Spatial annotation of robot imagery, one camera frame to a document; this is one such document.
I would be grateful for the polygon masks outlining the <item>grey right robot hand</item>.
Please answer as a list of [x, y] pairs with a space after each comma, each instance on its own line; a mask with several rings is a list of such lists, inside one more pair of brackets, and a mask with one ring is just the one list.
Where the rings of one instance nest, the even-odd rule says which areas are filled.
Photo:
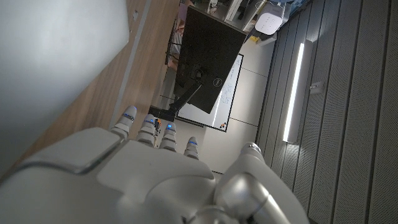
[[308, 223], [296, 196], [246, 143], [221, 176], [190, 138], [176, 148], [168, 124], [155, 145], [155, 119], [126, 108], [109, 130], [74, 133], [25, 159], [1, 183], [2, 223]]

